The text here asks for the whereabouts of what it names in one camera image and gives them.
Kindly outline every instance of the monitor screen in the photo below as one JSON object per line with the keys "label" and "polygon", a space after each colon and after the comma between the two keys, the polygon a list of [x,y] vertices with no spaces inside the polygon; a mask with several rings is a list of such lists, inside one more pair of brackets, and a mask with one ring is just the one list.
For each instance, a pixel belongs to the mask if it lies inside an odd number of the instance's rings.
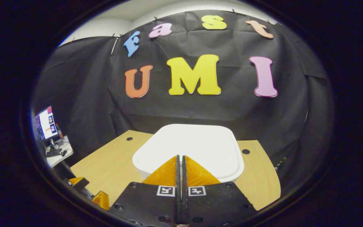
{"label": "monitor screen", "polygon": [[36,136],[40,141],[45,141],[58,135],[51,106],[41,111],[33,120]]}

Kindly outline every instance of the pink letter i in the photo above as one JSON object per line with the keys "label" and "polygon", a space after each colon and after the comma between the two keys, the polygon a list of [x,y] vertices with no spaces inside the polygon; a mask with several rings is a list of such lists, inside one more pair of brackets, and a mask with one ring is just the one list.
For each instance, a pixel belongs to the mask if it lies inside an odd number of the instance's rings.
{"label": "pink letter i", "polygon": [[271,75],[271,59],[261,56],[252,56],[249,58],[254,63],[257,71],[257,88],[255,94],[263,97],[275,97],[278,95],[274,88],[273,78]]}

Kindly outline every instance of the letter m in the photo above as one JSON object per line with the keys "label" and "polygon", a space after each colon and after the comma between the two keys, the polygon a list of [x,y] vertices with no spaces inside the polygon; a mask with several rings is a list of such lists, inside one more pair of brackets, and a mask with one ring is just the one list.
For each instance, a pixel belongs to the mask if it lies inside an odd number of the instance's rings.
{"label": "letter m", "polygon": [[192,70],[182,57],[169,59],[167,65],[170,66],[172,74],[172,88],[169,89],[169,94],[184,94],[180,81],[183,81],[187,91],[192,94],[201,79],[200,87],[197,89],[199,94],[219,95],[221,88],[216,82],[216,62],[218,60],[219,57],[216,55],[202,55]]}

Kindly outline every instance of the white plastic container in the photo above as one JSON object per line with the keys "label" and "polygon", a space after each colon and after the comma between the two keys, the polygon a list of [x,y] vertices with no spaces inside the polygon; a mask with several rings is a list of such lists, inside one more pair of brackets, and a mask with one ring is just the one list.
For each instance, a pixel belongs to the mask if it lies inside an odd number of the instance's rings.
{"label": "white plastic container", "polygon": [[187,155],[220,182],[236,180],[245,169],[233,132],[217,125],[166,125],[133,156],[142,178],[147,178],[175,155]]}

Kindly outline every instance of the table surface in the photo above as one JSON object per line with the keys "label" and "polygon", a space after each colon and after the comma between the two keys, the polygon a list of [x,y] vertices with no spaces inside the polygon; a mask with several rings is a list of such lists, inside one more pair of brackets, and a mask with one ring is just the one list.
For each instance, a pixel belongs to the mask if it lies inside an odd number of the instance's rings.
{"label": "table surface", "polygon": [[59,148],[61,148],[62,151],[66,151],[66,154],[63,157],[61,155],[57,155],[54,157],[48,157],[47,164],[49,164],[49,166],[51,168],[53,168],[56,164],[59,164],[64,159],[68,158],[69,156],[71,156],[74,153],[74,151],[72,150],[71,144],[69,144],[69,140],[68,140],[67,136],[64,136],[63,138],[57,140],[56,143],[59,145]]}
{"label": "table surface", "polygon": [[[134,153],[153,134],[127,131],[71,167],[76,177],[85,177],[92,194],[104,191],[112,205],[130,182],[142,182],[143,178],[132,162]],[[266,207],[281,196],[278,175],[268,155],[257,140],[237,141],[245,169],[235,181],[242,193],[256,210]]]}

